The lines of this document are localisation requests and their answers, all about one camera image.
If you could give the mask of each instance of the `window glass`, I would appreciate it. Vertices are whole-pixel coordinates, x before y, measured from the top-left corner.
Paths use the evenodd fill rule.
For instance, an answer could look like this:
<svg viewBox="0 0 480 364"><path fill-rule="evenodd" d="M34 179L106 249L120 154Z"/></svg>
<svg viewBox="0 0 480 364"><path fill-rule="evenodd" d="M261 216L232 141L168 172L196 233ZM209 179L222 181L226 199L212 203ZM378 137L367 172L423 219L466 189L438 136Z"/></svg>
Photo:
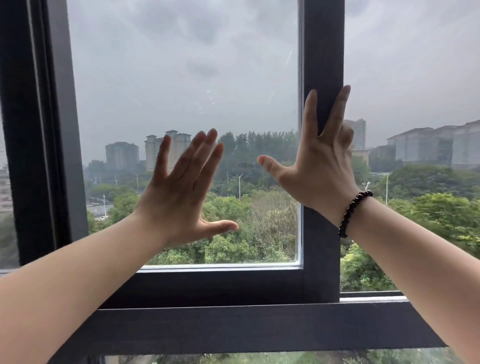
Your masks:
<svg viewBox="0 0 480 364"><path fill-rule="evenodd" d="M297 203L256 158L298 147L296 0L69 0L90 232L132 212L165 133L170 167L198 131L225 153L208 220L238 232L165 251L149 265L296 262Z"/></svg>
<svg viewBox="0 0 480 364"><path fill-rule="evenodd" d="M19 265L12 190L0 108L0 272L3 269L17 268Z"/></svg>
<svg viewBox="0 0 480 364"><path fill-rule="evenodd" d="M360 187L480 257L480 3L346 2L345 118ZM352 240L341 289L396 289Z"/></svg>
<svg viewBox="0 0 480 364"><path fill-rule="evenodd" d="M461 364L450 348L106 356L101 364Z"/></svg>

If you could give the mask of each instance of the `dark gray window frame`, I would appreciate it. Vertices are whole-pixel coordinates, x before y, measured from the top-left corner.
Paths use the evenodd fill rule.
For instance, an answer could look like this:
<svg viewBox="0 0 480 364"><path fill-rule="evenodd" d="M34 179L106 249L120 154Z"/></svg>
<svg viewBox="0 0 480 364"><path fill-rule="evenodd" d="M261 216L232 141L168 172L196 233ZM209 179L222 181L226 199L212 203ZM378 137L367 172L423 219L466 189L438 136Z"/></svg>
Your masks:
<svg viewBox="0 0 480 364"><path fill-rule="evenodd" d="M299 1L299 104L343 85L343 0ZM87 234L66 0L0 3L0 100L22 265ZM400 292L339 292L336 227L302 207L302 268L139 272L57 354L443 346Z"/></svg>

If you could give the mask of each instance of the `sky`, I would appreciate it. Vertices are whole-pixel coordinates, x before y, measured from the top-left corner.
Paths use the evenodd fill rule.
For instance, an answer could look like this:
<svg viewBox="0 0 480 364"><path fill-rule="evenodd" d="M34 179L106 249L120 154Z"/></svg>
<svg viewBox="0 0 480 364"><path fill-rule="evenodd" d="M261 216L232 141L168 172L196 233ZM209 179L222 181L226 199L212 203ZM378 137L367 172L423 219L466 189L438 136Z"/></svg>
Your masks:
<svg viewBox="0 0 480 364"><path fill-rule="evenodd" d="M298 125L295 0L68 0L82 159L147 135ZM346 0L346 119L367 146L480 119L480 2Z"/></svg>

